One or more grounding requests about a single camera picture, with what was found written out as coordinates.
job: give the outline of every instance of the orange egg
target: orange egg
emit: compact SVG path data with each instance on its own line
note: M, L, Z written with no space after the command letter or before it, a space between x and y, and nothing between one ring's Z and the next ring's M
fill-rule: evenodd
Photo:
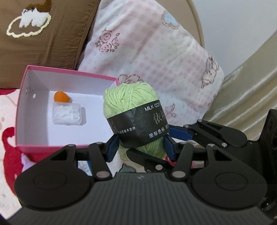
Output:
M62 91L57 91L54 95L55 102L69 102L70 98L68 95Z

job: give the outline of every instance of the clear plastic container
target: clear plastic container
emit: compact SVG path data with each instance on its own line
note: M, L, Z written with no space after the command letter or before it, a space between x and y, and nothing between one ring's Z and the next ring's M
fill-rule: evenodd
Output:
M52 119L54 124L80 125L82 123L82 109L80 104L54 102Z

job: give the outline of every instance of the ribbed black surface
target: ribbed black surface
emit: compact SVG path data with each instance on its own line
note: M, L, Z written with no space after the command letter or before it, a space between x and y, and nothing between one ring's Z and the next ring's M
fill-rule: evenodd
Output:
M221 211L197 200L185 183L162 173L117 173L98 182L77 204L54 212L27 208L12 225L267 225L272 221L258 208Z

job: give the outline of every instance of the open cardboard box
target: open cardboard box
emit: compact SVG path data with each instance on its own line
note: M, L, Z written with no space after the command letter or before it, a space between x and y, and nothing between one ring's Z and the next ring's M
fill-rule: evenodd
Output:
M27 66L20 87L16 114L16 146L26 153L55 152L67 144L87 147L106 142L113 132L103 114L105 90L116 78L74 70ZM56 91L65 92L82 106L79 126L54 124Z

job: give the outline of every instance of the cream embroidered outline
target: cream embroidered outline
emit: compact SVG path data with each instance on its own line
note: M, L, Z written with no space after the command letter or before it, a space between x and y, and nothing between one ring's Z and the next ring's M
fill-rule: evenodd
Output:
M49 14L49 15L47 16L47 21L45 22L45 24L44 24L38 31L35 31L35 32L31 31L31 32L29 32L29 33L27 33L27 34L26 34L25 32L23 32L23 33L21 33L21 34L15 34L14 32L10 32L11 29L12 29L12 25L13 25L17 20L21 19L21 17L22 17L22 16L16 17L16 18L9 24L8 29L7 29L7 31L6 31L6 34L7 34L8 36L13 36L14 38L20 38L20 37L23 37L23 36L24 36L24 37L37 36L37 35L39 35L39 34L43 31L44 28L46 28L46 27L49 25L49 23L50 23L50 21L51 21L51 15Z

